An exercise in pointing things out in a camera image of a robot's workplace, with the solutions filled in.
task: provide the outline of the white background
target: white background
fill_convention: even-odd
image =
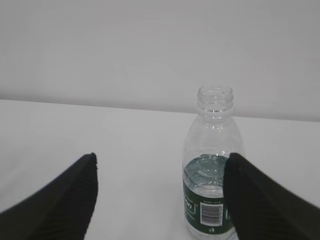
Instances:
[[[320,1],[2,0],[0,98],[320,121]]]

